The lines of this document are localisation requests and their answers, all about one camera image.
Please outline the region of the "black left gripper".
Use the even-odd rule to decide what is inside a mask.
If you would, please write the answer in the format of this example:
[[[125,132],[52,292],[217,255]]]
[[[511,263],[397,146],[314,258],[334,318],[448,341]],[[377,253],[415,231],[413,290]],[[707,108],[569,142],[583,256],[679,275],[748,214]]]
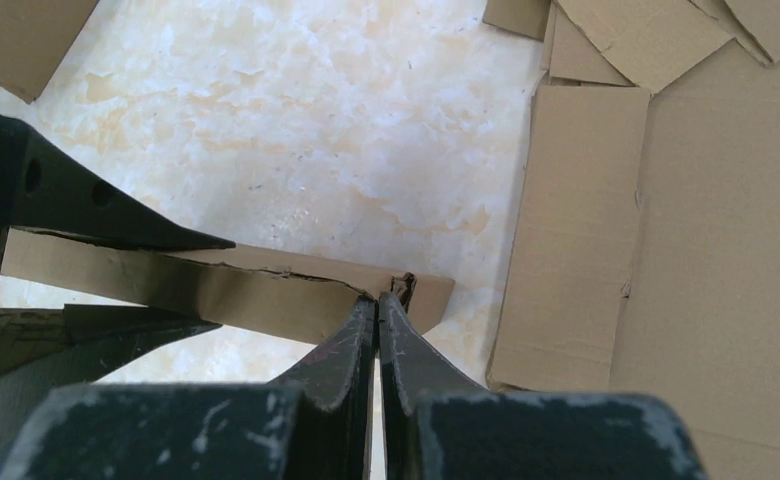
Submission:
[[[123,250],[236,246],[169,220],[23,121],[0,115],[0,272],[11,226]],[[93,382],[163,345],[217,327],[146,307],[0,309],[0,450],[53,389]]]

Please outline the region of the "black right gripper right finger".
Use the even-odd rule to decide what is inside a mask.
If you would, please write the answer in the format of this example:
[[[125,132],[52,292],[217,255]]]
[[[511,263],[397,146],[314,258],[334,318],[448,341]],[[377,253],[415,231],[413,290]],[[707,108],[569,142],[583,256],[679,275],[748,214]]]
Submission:
[[[703,479],[676,413],[643,394],[493,392],[412,327],[399,298],[377,310],[391,479]]]

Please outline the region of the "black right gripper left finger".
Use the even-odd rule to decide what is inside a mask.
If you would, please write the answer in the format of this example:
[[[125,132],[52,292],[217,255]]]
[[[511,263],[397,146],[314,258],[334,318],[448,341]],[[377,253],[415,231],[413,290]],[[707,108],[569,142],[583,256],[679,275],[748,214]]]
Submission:
[[[377,304],[266,383],[73,385],[25,423],[4,479],[365,479]]]

